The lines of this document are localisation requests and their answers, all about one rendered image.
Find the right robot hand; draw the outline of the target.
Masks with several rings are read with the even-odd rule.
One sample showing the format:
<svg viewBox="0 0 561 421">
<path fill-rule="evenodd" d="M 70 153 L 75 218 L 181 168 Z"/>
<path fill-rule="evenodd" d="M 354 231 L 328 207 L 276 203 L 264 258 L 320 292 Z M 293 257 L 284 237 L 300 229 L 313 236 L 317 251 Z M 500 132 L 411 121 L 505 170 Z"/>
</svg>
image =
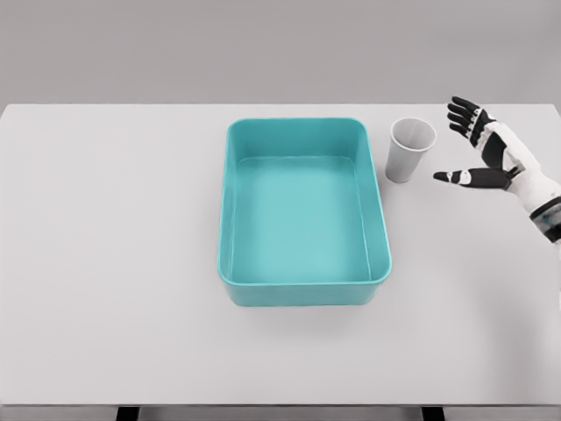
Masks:
<svg viewBox="0 0 561 421">
<path fill-rule="evenodd" d="M 447 109 L 450 129 L 469 141 L 485 166 L 439 171 L 433 174 L 434 179 L 465 188 L 507 190 L 519 174 L 539 168 L 534 155 L 514 132 L 484 108 L 454 96 Z"/>
</svg>

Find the white paper cup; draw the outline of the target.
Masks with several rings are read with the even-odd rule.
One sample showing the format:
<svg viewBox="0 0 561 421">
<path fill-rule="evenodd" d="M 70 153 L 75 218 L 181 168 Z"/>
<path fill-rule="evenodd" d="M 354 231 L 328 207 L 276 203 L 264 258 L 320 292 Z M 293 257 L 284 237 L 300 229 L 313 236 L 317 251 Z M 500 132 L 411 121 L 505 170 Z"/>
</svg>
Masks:
<svg viewBox="0 0 561 421">
<path fill-rule="evenodd" d="M 394 183 L 408 182 L 426 153 L 437 142 L 437 131 L 420 118 L 400 118 L 389 130 L 385 175 Z"/>
</svg>

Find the teal plastic basket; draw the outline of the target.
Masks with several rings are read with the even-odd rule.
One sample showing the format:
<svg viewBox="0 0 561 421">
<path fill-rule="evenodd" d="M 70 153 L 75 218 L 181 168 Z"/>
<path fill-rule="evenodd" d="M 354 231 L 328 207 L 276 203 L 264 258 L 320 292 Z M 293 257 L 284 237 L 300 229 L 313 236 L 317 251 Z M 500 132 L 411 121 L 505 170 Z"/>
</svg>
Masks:
<svg viewBox="0 0 561 421">
<path fill-rule="evenodd" d="M 241 118 L 226 132 L 217 272 L 243 307 L 363 305 L 392 269 L 355 118 Z"/>
</svg>

